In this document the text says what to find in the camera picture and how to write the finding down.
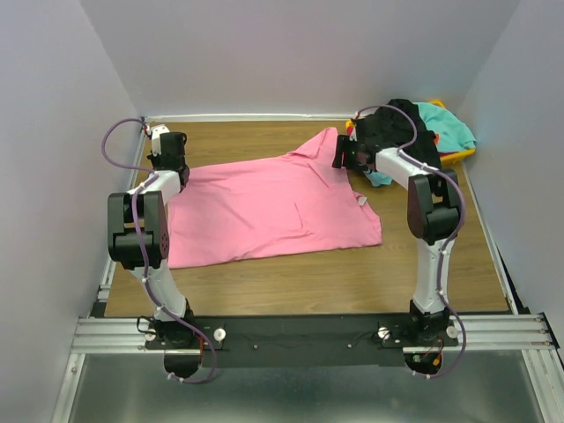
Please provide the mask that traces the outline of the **pink t shirt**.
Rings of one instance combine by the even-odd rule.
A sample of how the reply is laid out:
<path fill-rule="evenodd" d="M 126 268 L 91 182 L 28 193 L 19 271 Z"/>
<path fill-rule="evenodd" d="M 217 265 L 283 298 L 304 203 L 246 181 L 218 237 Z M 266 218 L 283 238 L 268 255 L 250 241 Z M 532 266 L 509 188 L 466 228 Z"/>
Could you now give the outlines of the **pink t shirt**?
<path fill-rule="evenodd" d="M 379 216 L 331 165 L 337 140 L 327 128 L 277 157 L 192 169 L 168 204 L 169 266 L 380 245 Z"/>

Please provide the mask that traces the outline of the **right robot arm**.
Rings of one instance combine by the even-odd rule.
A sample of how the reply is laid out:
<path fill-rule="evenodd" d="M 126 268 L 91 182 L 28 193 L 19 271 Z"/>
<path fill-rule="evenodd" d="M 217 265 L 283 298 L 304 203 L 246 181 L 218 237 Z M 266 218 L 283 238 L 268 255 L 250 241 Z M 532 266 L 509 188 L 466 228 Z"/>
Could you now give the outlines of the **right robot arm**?
<path fill-rule="evenodd" d="M 449 260 L 464 225 L 466 204 L 456 172 L 441 170 L 410 156 L 401 146 L 370 144 L 360 121 L 350 120 L 339 135 L 332 166 L 379 171 L 407 191 L 407 224 L 417 241 L 418 270 L 415 293 L 403 336 L 425 345 L 449 327 Z"/>

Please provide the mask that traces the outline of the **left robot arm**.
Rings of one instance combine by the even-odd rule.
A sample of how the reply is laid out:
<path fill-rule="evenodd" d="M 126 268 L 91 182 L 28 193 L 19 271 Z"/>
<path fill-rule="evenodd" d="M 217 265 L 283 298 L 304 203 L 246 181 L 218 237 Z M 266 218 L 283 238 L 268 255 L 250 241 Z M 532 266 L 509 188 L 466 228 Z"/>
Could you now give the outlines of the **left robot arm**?
<path fill-rule="evenodd" d="M 187 137 L 165 125 L 147 131 L 152 167 L 136 188 L 108 197 L 108 253 L 142 285 L 152 304 L 149 328 L 142 330 L 156 346 L 188 349 L 197 345 L 194 316 L 168 265 L 170 234 L 167 203 L 189 180 Z"/>

